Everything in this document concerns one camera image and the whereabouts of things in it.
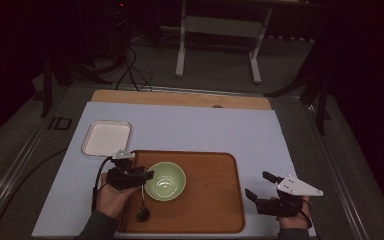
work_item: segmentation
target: metal rail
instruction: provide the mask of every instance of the metal rail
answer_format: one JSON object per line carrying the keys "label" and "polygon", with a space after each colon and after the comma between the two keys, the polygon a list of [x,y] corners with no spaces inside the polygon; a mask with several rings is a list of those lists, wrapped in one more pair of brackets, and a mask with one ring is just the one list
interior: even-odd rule
{"label": "metal rail", "polygon": [[49,125],[52,116],[55,114],[58,106],[63,101],[64,96],[67,93],[67,89],[60,88],[59,91],[54,91],[54,93],[53,107],[50,109],[47,116],[40,119],[40,121],[37,123],[35,129],[13,161],[13,164],[9,167],[7,172],[0,180],[0,215],[2,214],[3,208],[5,207],[5,203],[11,196],[14,187],[16,187],[15,184],[19,179],[24,167],[28,163],[30,156],[34,152],[44,130]]}
{"label": "metal rail", "polygon": [[330,150],[329,142],[327,141],[326,137],[321,136],[319,134],[319,130],[314,124],[314,116],[313,116],[314,111],[309,110],[308,108],[305,110],[306,110],[305,112],[307,113],[307,117],[311,122],[310,125],[312,127],[312,130],[315,132],[315,134],[319,135],[318,139],[319,139],[320,145],[323,148],[323,151],[326,153],[327,163],[329,166],[328,170],[331,175],[332,183],[338,193],[339,200],[341,201],[342,207],[344,208],[345,215],[348,219],[348,222],[350,224],[350,227],[354,234],[355,239],[357,240],[370,239],[367,233],[367,230],[356,209],[354,200],[351,197],[350,192],[348,191],[348,188],[345,184],[344,179],[342,178],[342,174],[338,166],[336,165],[336,160],[333,157],[332,151]]}

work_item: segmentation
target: hand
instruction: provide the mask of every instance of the hand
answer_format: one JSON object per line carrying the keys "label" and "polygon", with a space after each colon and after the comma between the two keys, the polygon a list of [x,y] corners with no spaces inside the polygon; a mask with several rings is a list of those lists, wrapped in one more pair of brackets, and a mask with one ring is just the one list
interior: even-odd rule
{"label": "hand", "polygon": [[[302,197],[303,200],[305,200],[302,204],[302,211],[309,217],[310,216],[310,197],[304,196]],[[288,218],[282,218],[277,217],[277,221],[280,223],[280,228],[302,228],[302,229],[308,229],[308,222],[305,219],[305,217],[298,213],[295,217],[288,217]]]}
{"label": "hand", "polygon": [[116,190],[111,185],[107,184],[107,174],[101,174],[101,190],[98,192],[96,198],[96,210],[107,215],[108,217],[116,219],[126,205],[130,195],[132,195],[137,188]]}

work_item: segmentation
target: green bowl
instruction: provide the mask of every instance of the green bowl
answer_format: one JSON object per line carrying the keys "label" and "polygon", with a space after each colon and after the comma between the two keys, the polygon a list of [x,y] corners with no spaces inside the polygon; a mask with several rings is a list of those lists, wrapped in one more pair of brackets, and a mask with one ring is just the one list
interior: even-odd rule
{"label": "green bowl", "polygon": [[145,191],[155,200],[173,200],[185,189],[185,173],[175,163],[160,162],[150,167],[148,171],[154,171],[154,178],[146,181]]}

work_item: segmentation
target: wooden tray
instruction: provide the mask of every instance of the wooden tray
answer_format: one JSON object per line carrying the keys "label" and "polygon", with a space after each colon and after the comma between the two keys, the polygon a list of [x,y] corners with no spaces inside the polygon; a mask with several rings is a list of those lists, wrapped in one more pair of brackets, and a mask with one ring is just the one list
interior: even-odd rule
{"label": "wooden tray", "polygon": [[137,166],[174,162],[186,175],[186,187],[174,200],[160,202],[145,193],[151,216],[136,221],[141,193],[131,196],[118,231],[129,233],[237,233],[244,225],[235,158],[228,153],[135,151]]}

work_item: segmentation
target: white table leg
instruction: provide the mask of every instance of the white table leg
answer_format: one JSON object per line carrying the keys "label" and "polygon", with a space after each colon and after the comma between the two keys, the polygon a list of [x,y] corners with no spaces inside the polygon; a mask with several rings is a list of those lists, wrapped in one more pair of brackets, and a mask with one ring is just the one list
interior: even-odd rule
{"label": "white table leg", "polygon": [[261,43],[263,42],[263,39],[264,39],[264,35],[266,33],[272,11],[273,9],[271,8],[267,10],[266,16],[264,17],[264,22],[261,24],[260,33],[258,34],[258,37],[257,37],[257,44],[255,45],[254,50],[249,52],[249,62],[251,64],[252,77],[254,79],[255,84],[260,84],[262,82],[261,76],[260,76],[260,70],[258,68],[257,56],[258,56],[258,52],[260,51]]}
{"label": "white table leg", "polygon": [[176,77],[183,76],[183,68],[185,66],[185,21],[186,21],[186,0],[182,1],[182,18],[180,20],[180,46],[179,54],[177,55],[177,64],[176,64]]}

